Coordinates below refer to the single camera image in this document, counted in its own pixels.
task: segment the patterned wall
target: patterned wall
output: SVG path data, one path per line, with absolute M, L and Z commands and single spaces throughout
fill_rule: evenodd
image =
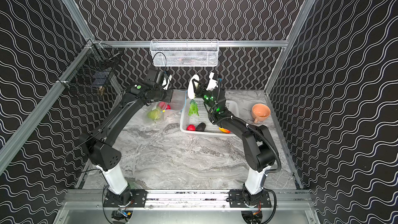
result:
M 322 223 L 398 222 L 398 0 L 316 0 L 270 94 Z
M 0 148 L 80 52 L 60 0 L 0 0 Z
M 108 115 L 115 94 L 104 101 L 79 102 L 67 92 L 0 176 L 0 223 L 53 223 L 67 189 L 74 188 L 87 156 L 78 138 Z
M 187 89 L 192 75 L 208 82 L 210 72 L 218 72 L 226 89 L 264 89 L 276 63 L 280 47 L 221 48 L 217 67 L 168 67 L 173 75 L 172 88 Z M 143 79 L 152 65 L 149 49 L 127 48 L 116 71 L 122 87 Z
M 285 40 L 303 0 L 75 0 L 98 40 Z

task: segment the white mesh basket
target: white mesh basket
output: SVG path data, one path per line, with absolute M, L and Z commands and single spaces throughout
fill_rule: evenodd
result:
M 189 107 L 191 99 L 187 99 L 184 109 L 182 110 L 181 114 L 181 121 L 180 121 L 180 130 L 187 134 L 195 134 L 195 135 L 202 135 L 202 136 L 212 136 L 212 137 L 231 137 L 235 136 L 233 133 L 224 133 L 221 132 L 217 125 L 213 125 L 208 117 L 207 111 L 205 106 L 203 105 L 203 99 L 196 98 L 196 103 L 198 104 L 198 113 L 199 116 L 193 114 L 191 116 L 188 115 Z M 239 109 L 238 104 L 235 101 L 226 101 L 225 106 L 231 111 L 236 117 L 239 117 Z M 200 123 L 205 123 L 206 128 L 204 132 L 196 132 L 196 131 L 187 131 L 187 127 L 190 124 L 193 124 L 197 127 Z
M 149 51 L 157 67 L 215 67 L 218 40 L 152 40 Z

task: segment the cup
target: cup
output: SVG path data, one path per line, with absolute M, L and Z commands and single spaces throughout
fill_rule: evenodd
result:
M 254 123 L 260 123 L 266 120 L 271 114 L 271 109 L 264 104 L 255 104 L 251 108 L 251 116 L 254 119 Z

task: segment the marble countertop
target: marble countertop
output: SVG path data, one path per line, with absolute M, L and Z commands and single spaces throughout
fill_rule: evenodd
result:
M 253 105 L 266 104 L 262 91 L 227 91 L 225 97 L 238 104 L 240 118 L 249 124 L 253 124 Z M 179 112 L 164 121 L 148 124 L 144 121 L 147 119 L 146 111 L 144 107 L 132 117 L 113 145 L 122 153 L 120 167 L 132 188 L 242 188 L 249 166 L 239 138 L 187 135 L 180 131 Z M 282 163 L 282 170 L 269 173 L 264 186 L 296 189 L 271 117 L 262 124 L 270 130 Z M 83 188 L 102 189 L 104 184 L 98 171 L 93 171 L 89 172 Z

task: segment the orange fruit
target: orange fruit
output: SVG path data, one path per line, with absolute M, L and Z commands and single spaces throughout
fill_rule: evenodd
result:
M 228 131 L 227 129 L 221 128 L 219 127 L 220 131 L 224 132 L 224 133 L 230 133 L 231 131 Z

